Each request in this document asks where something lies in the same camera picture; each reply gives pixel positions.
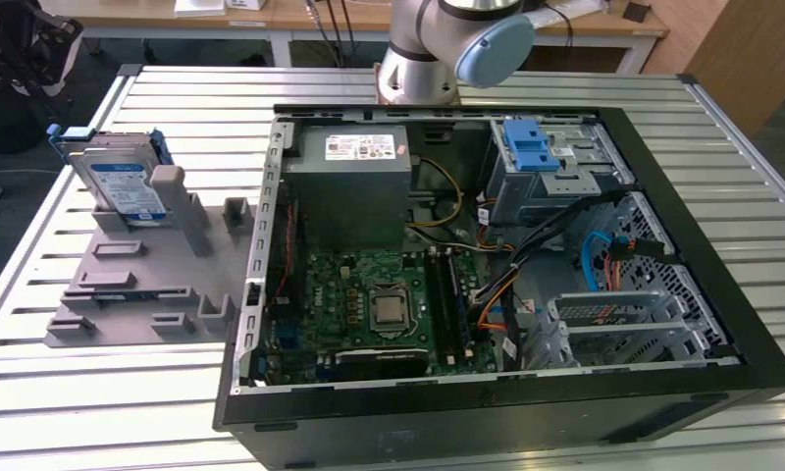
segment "ram slot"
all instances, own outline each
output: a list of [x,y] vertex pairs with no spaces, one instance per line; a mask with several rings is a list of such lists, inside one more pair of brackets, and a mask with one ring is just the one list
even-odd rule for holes
[[459,281],[459,272],[457,271],[457,264],[454,263],[453,254],[447,257],[447,265],[450,267],[451,286],[454,289],[457,330],[459,333],[459,341],[462,343],[461,349],[463,352],[463,358],[470,358],[473,356],[473,352],[467,348],[467,346],[470,345],[470,331],[467,330],[466,304],[465,304],[465,299],[462,296],[462,285],[461,285],[461,281]]
[[433,343],[438,361],[455,365],[463,359],[453,261],[445,253],[425,254],[427,302],[433,326]]

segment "wooden desk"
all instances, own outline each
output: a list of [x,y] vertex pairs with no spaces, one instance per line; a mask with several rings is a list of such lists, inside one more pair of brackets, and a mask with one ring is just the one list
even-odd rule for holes
[[[331,2],[341,33],[345,19],[339,2]],[[275,67],[290,67],[290,41],[321,40],[302,0],[267,0],[254,12],[227,9],[222,17],[174,18],[174,0],[39,0],[42,9],[74,18],[84,25],[86,37],[264,39],[272,49]],[[355,41],[387,42],[390,7],[346,0]],[[330,30],[323,4],[322,25]],[[613,47],[626,50],[618,64],[621,74],[638,74],[654,42],[669,30],[653,14],[638,24],[621,17],[595,12],[571,20],[575,47]],[[566,24],[537,31],[535,45],[561,46]]]

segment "metal rail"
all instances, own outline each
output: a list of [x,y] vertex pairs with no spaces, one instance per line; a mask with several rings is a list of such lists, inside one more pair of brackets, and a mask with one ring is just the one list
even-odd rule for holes
[[[204,205],[256,201],[274,103],[371,103],[370,71],[146,67],[114,84],[94,121],[156,127]],[[622,108],[785,351],[785,183],[695,86],[674,77],[513,76],[461,87],[465,104]],[[66,170],[0,278],[0,469],[259,469],[211,431],[220,343],[48,349],[59,293],[95,227]],[[638,445],[391,463],[373,469],[574,466],[594,470],[785,469],[785,394]]]

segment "floor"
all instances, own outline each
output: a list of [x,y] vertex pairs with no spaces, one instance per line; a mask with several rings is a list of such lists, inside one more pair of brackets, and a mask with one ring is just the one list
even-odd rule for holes
[[[236,66],[271,63],[263,41],[154,40],[154,55],[160,65]],[[293,44],[295,67],[329,67],[330,59],[321,43]],[[67,125],[84,125],[102,100],[120,64],[143,63],[142,47],[134,39],[106,39],[103,53],[91,56],[82,50],[75,61],[60,99],[71,99]],[[381,43],[361,43],[354,67],[370,67],[383,57]],[[753,139],[753,144],[785,178],[785,104]],[[0,170],[35,169],[56,171],[60,161],[42,142],[35,148],[14,155],[0,155]],[[4,188],[0,198],[0,272],[11,255],[36,207],[54,181],[47,173],[0,173]]]

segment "blue hard drive label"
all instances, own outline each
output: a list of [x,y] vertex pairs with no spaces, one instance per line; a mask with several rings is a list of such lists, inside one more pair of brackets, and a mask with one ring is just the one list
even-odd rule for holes
[[147,172],[140,164],[92,164],[90,169],[118,214],[148,224],[166,217],[156,191],[147,186]]

